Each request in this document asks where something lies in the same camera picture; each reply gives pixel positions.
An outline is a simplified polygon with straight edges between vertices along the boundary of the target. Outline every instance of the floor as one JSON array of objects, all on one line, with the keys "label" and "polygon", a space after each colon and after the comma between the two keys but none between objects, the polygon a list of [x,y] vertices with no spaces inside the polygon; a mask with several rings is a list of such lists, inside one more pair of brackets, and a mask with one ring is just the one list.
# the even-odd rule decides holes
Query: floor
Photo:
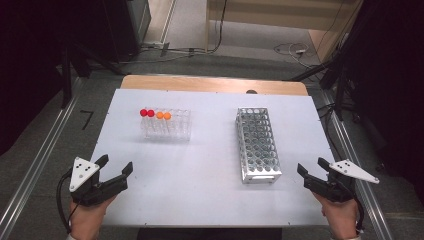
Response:
[{"label": "floor", "polygon": [[[184,3],[184,0],[176,1],[175,12],[172,15],[174,20],[178,19],[176,12],[179,9],[178,7],[181,6],[179,4],[182,3]],[[176,24],[175,21],[170,22],[168,34],[165,38],[165,42],[169,41],[170,46],[197,47],[201,45],[200,40],[196,43],[190,42],[194,41],[196,34],[201,35],[193,32],[191,28],[184,32],[184,28],[180,27],[178,30],[180,32],[179,35],[181,35],[179,39],[177,39],[177,34],[173,37],[174,24]],[[224,36],[228,36],[226,35],[228,32],[225,29],[223,31]],[[287,42],[309,43],[308,41],[310,41],[305,35],[302,35],[301,30],[285,30],[287,31],[284,35],[287,39],[275,41],[272,44],[270,42],[266,51],[263,50],[265,47],[259,47],[258,40],[246,43],[247,46],[250,46],[249,48],[258,48],[263,51],[263,54],[259,54],[259,57],[257,56],[258,54],[247,54],[244,48],[231,48],[231,44],[225,42],[226,38],[224,37],[222,43],[224,50],[221,53],[217,52],[213,55],[198,55],[188,58],[187,54],[170,52],[161,58],[160,51],[151,50],[143,52],[130,63],[121,64],[120,67],[133,74],[173,74],[285,80],[304,72],[306,67],[295,61],[290,55],[282,56],[276,53],[273,49],[274,44]],[[186,45],[182,45],[184,39],[186,39]],[[311,65],[317,64],[316,59],[303,59],[303,57],[300,59]],[[95,69],[97,70],[93,72],[90,79],[76,78],[74,85],[75,98],[73,104],[71,104],[72,108],[67,109],[68,111],[60,110],[62,95],[59,93],[28,126],[12,149],[0,156],[0,187],[2,189],[0,193],[0,209],[2,209],[2,212],[5,212],[11,206],[11,200],[16,196],[20,187],[29,186],[22,186],[21,183],[31,164],[36,160],[43,160],[43,164],[40,166],[40,175],[36,178],[28,179],[32,186],[29,189],[31,194],[17,199],[18,202],[23,204],[19,205],[20,208],[17,208],[14,212],[13,216],[16,218],[8,223],[2,218],[0,239],[65,238],[65,229],[59,221],[56,209],[55,190],[57,182],[60,176],[72,165],[75,156],[85,159],[90,158],[114,90],[119,88],[122,81],[122,76],[116,76],[108,70],[99,69],[97,66]],[[328,94],[328,91],[323,92],[317,84],[320,77],[322,77],[322,74],[311,76],[309,79],[302,81],[307,86],[308,93],[314,99],[317,108],[327,104],[324,96]],[[87,111],[92,111],[94,114],[84,128],[87,123],[87,114],[85,113]],[[424,207],[417,199],[412,185],[399,176],[389,175],[384,170],[376,171],[375,167],[380,161],[367,137],[367,132],[365,132],[361,124],[353,121],[350,112],[344,112],[344,114],[345,121],[343,126],[349,133],[357,158],[360,159],[365,170],[378,177],[381,181],[379,185],[373,185],[371,188],[375,193],[382,213],[384,213],[388,228],[391,231],[391,239],[424,239],[422,237],[424,234],[424,229],[422,228]],[[58,116],[65,116],[67,118],[66,124],[56,129],[58,135],[54,138],[49,138],[52,135],[52,127],[57,125]],[[333,153],[336,159],[344,159],[348,154],[343,144],[338,141],[337,129],[334,126],[333,123],[328,125],[329,136],[335,142]],[[45,143],[48,143],[48,141],[45,142],[45,140],[49,139],[51,140],[51,148],[46,155],[40,156],[39,150],[46,149]],[[62,194],[65,204],[69,200],[67,194],[65,189]],[[369,215],[365,219],[365,226],[366,231],[363,234],[363,239],[384,239],[376,234],[376,228]],[[105,226],[102,228],[99,239],[136,239],[137,233],[138,228],[136,227],[116,228]],[[329,239],[329,235],[325,226],[294,227],[284,228],[282,239]]]}]

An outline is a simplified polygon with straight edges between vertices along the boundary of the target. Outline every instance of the white table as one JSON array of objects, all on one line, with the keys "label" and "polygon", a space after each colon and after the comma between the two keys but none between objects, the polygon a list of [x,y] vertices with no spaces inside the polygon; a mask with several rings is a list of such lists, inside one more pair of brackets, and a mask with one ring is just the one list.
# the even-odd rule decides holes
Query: white table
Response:
[{"label": "white table", "polygon": [[[144,139],[145,106],[190,109],[189,142]],[[267,107],[283,175],[274,184],[245,185],[235,129],[238,107]],[[108,154],[101,180],[132,161],[129,188],[104,223],[154,227],[281,227],[327,225],[303,187],[301,163],[325,178],[318,157],[334,161],[311,97],[118,89],[91,161]]]}]

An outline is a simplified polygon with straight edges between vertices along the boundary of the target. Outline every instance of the red ball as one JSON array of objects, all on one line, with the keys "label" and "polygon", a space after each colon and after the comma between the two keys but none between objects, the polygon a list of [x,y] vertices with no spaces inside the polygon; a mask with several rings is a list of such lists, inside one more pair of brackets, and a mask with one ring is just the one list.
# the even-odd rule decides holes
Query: red ball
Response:
[{"label": "red ball", "polygon": [[142,117],[145,117],[145,116],[147,116],[147,110],[146,109],[141,109],[140,110],[140,115],[142,116]]},{"label": "red ball", "polygon": [[155,116],[155,111],[153,111],[153,110],[147,111],[147,116],[149,116],[149,117]]}]

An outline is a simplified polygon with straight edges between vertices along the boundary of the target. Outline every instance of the human hand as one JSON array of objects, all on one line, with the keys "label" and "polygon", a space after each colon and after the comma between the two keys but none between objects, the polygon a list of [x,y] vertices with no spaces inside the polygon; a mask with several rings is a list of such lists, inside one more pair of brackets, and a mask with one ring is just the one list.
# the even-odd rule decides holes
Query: human hand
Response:
[{"label": "human hand", "polygon": [[[106,209],[115,198],[116,196],[111,197],[103,203],[91,207],[79,205],[71,216],[71,236],[78,240],[97,239]],[[71,211],[75,209],[76,205],[71,201]]]},{"label": "human hand", "polygon": [[322,205],[322,215],[327,217],[333,237],[337,239],[351,239],[357,237],[356,217],[358,205],[351,199],[344,203],[331,202],[325,197],[312,192]]}]

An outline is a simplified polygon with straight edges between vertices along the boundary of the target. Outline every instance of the test tube rack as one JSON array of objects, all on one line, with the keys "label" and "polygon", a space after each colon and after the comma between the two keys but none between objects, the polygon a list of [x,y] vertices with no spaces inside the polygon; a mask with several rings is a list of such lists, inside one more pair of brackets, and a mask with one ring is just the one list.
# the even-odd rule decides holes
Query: test tube rack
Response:
[{"label": "test tube rack", "polygon": [[190,140],[190,110],[150,108],[140,111],[141,129],[148,139]]},{"label": "test tube rack", "polygon": [[236,117],[243,183],[274,183],[282,175],[267,108],[239,108]]}]

